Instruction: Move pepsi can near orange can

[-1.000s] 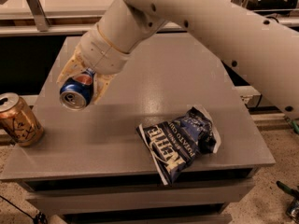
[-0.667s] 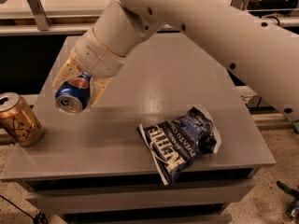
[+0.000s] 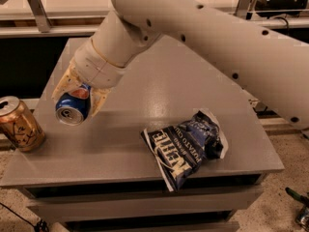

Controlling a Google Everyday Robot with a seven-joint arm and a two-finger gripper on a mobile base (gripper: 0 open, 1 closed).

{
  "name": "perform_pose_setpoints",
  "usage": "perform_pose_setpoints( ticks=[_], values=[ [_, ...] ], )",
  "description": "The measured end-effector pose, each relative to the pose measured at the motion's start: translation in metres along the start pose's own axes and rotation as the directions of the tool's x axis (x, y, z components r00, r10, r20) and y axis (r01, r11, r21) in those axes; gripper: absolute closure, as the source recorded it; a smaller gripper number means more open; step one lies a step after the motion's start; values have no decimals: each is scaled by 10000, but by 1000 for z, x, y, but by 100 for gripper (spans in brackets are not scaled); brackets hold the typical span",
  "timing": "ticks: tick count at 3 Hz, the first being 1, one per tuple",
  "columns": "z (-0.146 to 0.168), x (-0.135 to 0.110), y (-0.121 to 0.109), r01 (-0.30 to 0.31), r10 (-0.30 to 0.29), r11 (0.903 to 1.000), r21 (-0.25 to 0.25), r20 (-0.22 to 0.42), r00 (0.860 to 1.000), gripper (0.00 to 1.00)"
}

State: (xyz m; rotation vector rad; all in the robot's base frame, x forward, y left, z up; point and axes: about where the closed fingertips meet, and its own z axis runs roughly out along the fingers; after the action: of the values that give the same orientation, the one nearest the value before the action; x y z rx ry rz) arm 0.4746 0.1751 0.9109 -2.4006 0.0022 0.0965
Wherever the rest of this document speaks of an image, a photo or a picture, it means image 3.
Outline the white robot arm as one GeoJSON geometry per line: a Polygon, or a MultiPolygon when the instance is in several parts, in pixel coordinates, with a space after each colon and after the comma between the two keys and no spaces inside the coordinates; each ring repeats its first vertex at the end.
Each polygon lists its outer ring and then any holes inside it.
{"type": "Polygon", "coordinates": [[[53,100],[86,83],[97,112],[134,57],[167,35],[298,130],[309,130],[309,44],[195,0],[111,2],[113,9],[97,32],[75,51],[53,100]]]}

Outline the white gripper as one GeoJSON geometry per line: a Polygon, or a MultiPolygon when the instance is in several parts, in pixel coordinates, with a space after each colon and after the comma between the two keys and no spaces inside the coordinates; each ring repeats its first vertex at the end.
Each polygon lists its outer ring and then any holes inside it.
{"type": "Polygon", "coordinates": [[[74,53],[69,67],[56,85],[52,99],[57,102],[65,93],[82,85],[92,87],[90,114],[95,117],[105,104],[112,87],[118,85],[126,70],[116,67],[101,57],[88,39],[74,53]]]}

